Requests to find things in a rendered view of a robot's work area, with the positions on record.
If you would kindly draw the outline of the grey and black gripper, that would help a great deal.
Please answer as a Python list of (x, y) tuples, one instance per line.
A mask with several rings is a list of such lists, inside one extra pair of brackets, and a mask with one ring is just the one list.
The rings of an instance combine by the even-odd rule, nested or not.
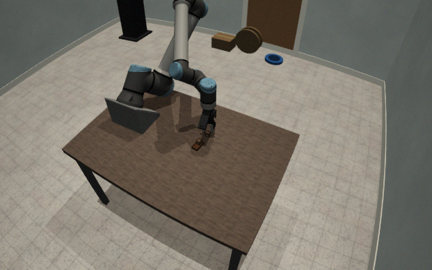
[[(204, 110), (204, 109), (203, 109)], [(216, 126), (216, 122), (215, 122), (215, 120), (213, 120), (214, 119), (214, 116), (216, 117), (216, 109), (212, 109), (212, 110), (204, 110), (204, 111), (211, 111), (211, 114), (210, 114), (210, 117), (209, 117), (209, 122), (208, 122), (208, 124), (210, 124), (210, 128), (211, 128), (211, 135), (214, 133), (214, 129), (215, 129), (215, 126)]]

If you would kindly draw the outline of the brown rectangular tray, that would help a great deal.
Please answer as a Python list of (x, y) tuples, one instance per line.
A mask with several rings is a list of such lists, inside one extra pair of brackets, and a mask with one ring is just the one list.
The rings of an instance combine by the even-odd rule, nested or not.
[(201, 145), (196, 144), (196, 142), (191, 146), (192, 149), (198, 151), (204, 145), (204, 141)]

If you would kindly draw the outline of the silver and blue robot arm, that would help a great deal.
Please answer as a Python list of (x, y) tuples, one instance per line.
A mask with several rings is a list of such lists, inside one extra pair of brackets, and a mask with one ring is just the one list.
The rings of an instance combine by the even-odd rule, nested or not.
[(159, 66), (151, 72), (150, 67), (132, 64), (117, 102), (143, 108), (144, 93), (167, 97), (173, 91), (175, 79), (198, 90), (200, 106), (204, 110), (216, 107), (215, 80), (206, 77), (200, 70), (189, 67), (189, 38), (200, 18), (207, 14), (208, 5), (203, 0), (174, 0), (173, 9), (174, 35)]

